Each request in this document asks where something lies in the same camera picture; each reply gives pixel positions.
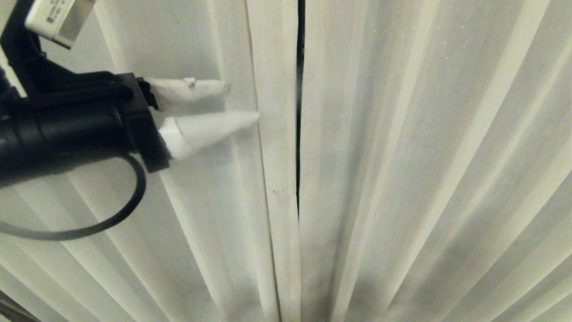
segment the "white cone tip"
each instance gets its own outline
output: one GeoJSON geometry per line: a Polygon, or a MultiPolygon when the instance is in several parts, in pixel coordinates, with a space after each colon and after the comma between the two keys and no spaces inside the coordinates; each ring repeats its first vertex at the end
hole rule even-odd
{"type": "Polygon", "coordinates": [[[145,78],[145,81],[151,85],[155,97],[169,105],[188,105],[207,97],[227,95],[231,90],[231,85],[221,80],[145,78]]]}
{"type": "Polygon", "coordinates": [[[225,112],[191,116],[169,116],[159,129],[175,160],[211,146],[258,122],[258,112],[225,112]]]}

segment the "white fabric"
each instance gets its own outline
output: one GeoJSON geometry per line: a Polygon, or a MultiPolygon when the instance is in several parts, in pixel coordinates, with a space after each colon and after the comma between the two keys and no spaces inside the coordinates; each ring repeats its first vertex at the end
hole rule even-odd
{"type": "MultiPolygon", "coordinates": [[[[44,43],[51,59],[185,95],[188,75],[228,82],[192,113],[259,123],[150,174],[105,233],[0,236],[0,289],[40,320],[569,320],[567,0],[306,1],[299,219],[297,1],[94,11],[71,52],[44,43]]],[[[133,184],[119,160],[92,164],[3,189],[2,218],[86,226],[133,184]]]]}
{"type": "Polygon", "coordinates": [[[568,1],[306,1],[304,321],[565,321],[568,1]]]}

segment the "curtain gap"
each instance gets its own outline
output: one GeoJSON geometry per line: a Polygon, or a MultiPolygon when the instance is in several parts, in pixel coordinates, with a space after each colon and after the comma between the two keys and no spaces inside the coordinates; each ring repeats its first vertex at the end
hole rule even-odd
{"type": "Polygon", "coordinates": [[[305,0],[298,0],[298,42],[296,45],[296,204],[300,218],[300,122],[304,74],[305,0]]]}

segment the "black mount bracket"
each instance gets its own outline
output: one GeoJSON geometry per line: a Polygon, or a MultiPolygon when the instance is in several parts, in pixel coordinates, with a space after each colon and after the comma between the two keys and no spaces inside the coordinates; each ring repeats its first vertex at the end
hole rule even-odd
{"type": "Polygon", "coordinates": [[[140,153],[149,172],[169,167],[149,84],[132,73],[73,73],[48,60],[25,27],[33,3],[17,1],[0,38],[27,94],[0,88],[0,186],[128,152],[140,153]]]}

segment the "curtain pleat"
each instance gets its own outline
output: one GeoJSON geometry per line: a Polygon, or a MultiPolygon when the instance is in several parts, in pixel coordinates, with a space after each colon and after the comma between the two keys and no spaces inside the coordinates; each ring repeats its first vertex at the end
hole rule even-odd
{"type": "Polygon", "coordinates": [[[566,320],[571,10],[307,3],[304,321],[566,320]]]}

